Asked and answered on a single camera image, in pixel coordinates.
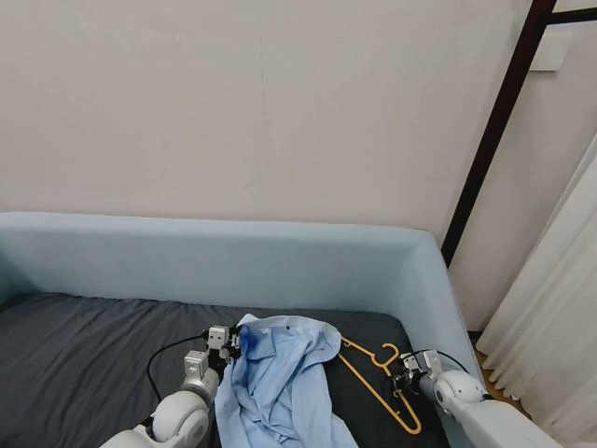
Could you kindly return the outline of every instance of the light blue shirt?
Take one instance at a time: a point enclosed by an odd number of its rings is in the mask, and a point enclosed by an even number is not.
[[[331,325],[297,315],[241,319],[242,356],[215,396],[223,448],[353,448],[332,413],[322,362],[340,350]]]

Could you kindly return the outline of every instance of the wall switch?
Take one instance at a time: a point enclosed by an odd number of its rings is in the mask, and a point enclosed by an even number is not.
[[[532,72],[555,72],[560,70],[563,58],[572,44],[572,31],[547,30],[543,34],[533,63]]]

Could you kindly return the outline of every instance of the black cable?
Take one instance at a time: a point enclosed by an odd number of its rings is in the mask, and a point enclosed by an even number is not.
[[[430,350],[429,348],[425,348],[424,350],[417,350],[416,352],[413,352],[412,354],[413,354],[413,355],[417,355],[417,354],[419,354],[419,353],[422,353],[422,352],[427,352],[427,351],[429,351],[429,350]],[[463,366],[463,365],[462,365],[462,363],[461,363],[461,362],[460,362],[458,359],[456,359],[455,357],[452,357],[452,356],[448,355],[447,353],[440,352],[439,350],[436,350],[436,352],[438,352],[440,355],[442,355],[442,356],[444,356],[444,357],[446,357],[446,358],[448,358],[448,359],[451,359],[451,360],[452,360],[452,361],[454,361],[456,364],[458,364],[458,366],[459,366],[459,367],[460,367],[460,368],[461,368],[463,371],[465,371],[466,373],[468,373],[468,370],[466,369],[466,367],[465,367],[465,366]]]
[[[172,348],[176,345],[180,345],[181,343],[187,343],[189,341],[195,341],[197,339],[206,339],[206,338],[207,338],[207,330],[205,329],[201,334],[197,334],[195,336],[190,336],[188,338],[181,339],[180,341],[176,341],[174,343],[169,343],[168,345],[164,345],[160,350],[158,350],[156,353],[154,353],[151,356],[151,358],[147,362],[146,375],[147,375],[147,380],[149,380],[149,383],[151,384],[151,388],[153,389],[154,393],[156,394],[156,397],[158,398],[158,401],[161,401],[161,395],[158,390],[158,387],[156,386],[156,382],[153,381],[153,377],[151,376],[151,363],[153,362],[155,357],[157,355],[159,355],[161,352],[168,350],[169,348]]]

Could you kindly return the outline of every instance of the bed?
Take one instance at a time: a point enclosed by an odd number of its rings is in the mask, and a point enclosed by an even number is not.
[[[5,213],[0,446],[92,447],[133,427],[157,404],[144,376],[149,356],[245,313],[318,318],[372,349],[434,347],[479,372],[426,231]],[[162,394],[179,386],[192,346],[158,358]],[[389,400],[379,370],[347,355]],[[410,397],[423,422],[413,437],[343,364],[325,367],[334,412],[362,448],[467,446],[424,400]],[[202,446],[219,446],[215,427]]]

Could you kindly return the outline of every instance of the dark wooden door frame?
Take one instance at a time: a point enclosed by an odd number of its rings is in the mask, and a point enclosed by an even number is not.
[[[524,79],[531,68],[533,57],[548,25],[557,23],[576,23],[597,21],[597,7],[588,7],[573,11],[553,12],[556,0],[533,0],[521,35],[514,48],[512,59],[497,94],[492,113],[479,142],[479,148],[466,178],[463,191],[452,216],[448,233],[441,246],[441,254],[450,263],[456,253],[460,239],[465,231],[475,201],[479,196],[485,176],[492,164],[495,151],[500,144],[507,122],[510,119],[516,100],[521,93]]]

